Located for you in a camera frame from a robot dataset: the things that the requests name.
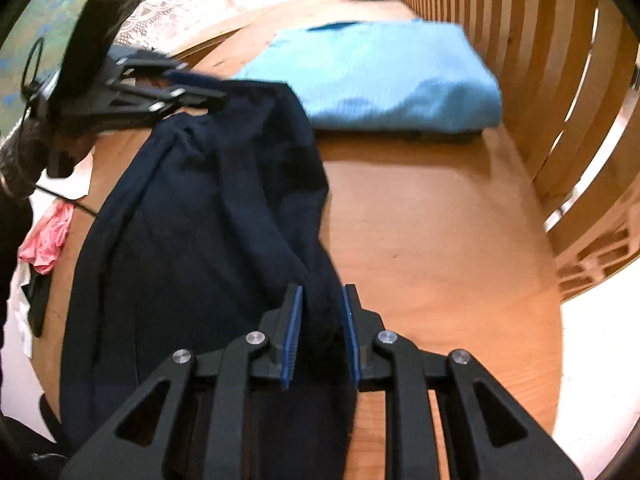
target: green and blue painting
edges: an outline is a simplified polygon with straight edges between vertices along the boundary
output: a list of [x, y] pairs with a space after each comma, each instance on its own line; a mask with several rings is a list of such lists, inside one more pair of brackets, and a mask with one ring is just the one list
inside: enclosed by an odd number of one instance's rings
[[76, 19], [86, 0], [32, 0], [0, 48], [0, 136], [22, 115], [20, 77], [31, 45], [46, 38], [40, 75], [53, 73], [62, 60]]

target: pink cloth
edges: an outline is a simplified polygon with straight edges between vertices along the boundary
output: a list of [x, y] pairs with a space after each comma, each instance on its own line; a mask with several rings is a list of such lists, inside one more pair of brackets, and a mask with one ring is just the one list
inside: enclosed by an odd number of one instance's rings
[[18, 258], [33, 265], [40, 274], [49, 274], [66, 242], [74, 206], [56, 199], [29, 231], [18, 249]]

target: silver screw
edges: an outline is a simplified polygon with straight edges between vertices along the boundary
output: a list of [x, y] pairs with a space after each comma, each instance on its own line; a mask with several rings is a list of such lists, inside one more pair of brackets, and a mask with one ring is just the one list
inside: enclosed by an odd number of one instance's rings
[[256, 330], [255, 332], [249, 332], [246, 335], [246, 341], [250, 345], [259, 345], [263, 343], [265, 339], [267, 339], [267, 336], [265, 336], [262, 332], [258, 330]]
[[149, 111], [150, 112], [157, 112], [158, 110], [162, 110], [162, 108], [164, 108], [165, 104], [162, 101], [158, 101], [157, 103], [153, 103], [150, 107], [149, 107]]
[[471, 361], [471, 354], [462, 348], [458, 348], [451, 353], [451, 358], [453, 359], [453, 362], [458, 363], [459, 365], [466, 365]]
[[398, 334], [391, 330], [383, 330], [382, 332], [378, 332], [378, 340], [385, 345], [392, 345], [398, 341]]
[[174, 352], [174, 363], [183, 365], [191, 361], [191, 352], [188, 350], [176, 350]]

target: black wire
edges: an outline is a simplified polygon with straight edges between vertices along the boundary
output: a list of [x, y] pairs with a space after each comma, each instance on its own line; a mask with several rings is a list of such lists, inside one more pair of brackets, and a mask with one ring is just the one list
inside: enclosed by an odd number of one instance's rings
[[[25, 63], [24, 70], [22, 71], [22, 78], [20, 80], [20, 93], [22, 94], [22, 97], [24, 98], [26, 104], [24, 105], [24, 110], [22, 112], [22, 119], [20, 120], [20, 125], [18, 126], [18, 129], [15, 133], [16, 149], [15, 149], [14, 156], [15, 156], [15, 165], [18, 169], [18, 172], [20, 173], [20, 176], [27, 182], [30, 182], [30, 179], [28, 179], [28, 177], [24, 174], [24, 171], [22, 170], [22, 165], [20, 164], [20, 140], [22, 139], [22, 130], [24, 129], [24, 121], [27, 118], [27, 113], [30, 111], [30, 108], [33, 105], [34, 99], [36, 98], [36, 92], [39, 86], [39, 82], [36, 79], [36, 76], [38, 75], [38, 69], [40, 68], [40, 61], [42, 60], [43, 50], [44, 50], [44, 37], [40, 36], [35, 41], [35, 43], [33, 43], [33, 45], [31, 46], [29, 55], [27, 56], [27, 62]], [[38, 57], [36, 58], [36, 64], [33, 69], [33, 78], [31, 79], [31, 82], [27, 85], [25, 84], [25, 81], [27, 79], [27, 73], [29, 71], [31, 62], [33, 60], [33, 56], [36, 53], [36, 51], [38, 53]], [[73, 205], [74, 207], [77, 207], [80, 211], [87, 213], [89, 216], [92, 216], [93, 218], [97, 217], [97, 213], [93, 209], [79, 203], [78, 200], [67, 198], [66, 196], [60, 195], [60, 193], [56, 193], [55, 191], [52, 191], [50, 189], [47, 189], [46, 187], [40, 186], [37, 183], [32, 183], [32, 184], [35, 186], [37, 190], [40, 190], [43, 193], [47, 193], [51, 196], [59, 198], [63, 202], [66, 202], [68, 204]]]

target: folded blue shirt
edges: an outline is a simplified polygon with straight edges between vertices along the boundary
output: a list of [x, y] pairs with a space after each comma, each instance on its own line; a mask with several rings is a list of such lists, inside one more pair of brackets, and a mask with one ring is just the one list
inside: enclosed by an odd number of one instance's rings
[[288, 83], [313, 127], [455, 134], [497, 126], [498, 83], [453, 23], [284, 30], [235, 78]]

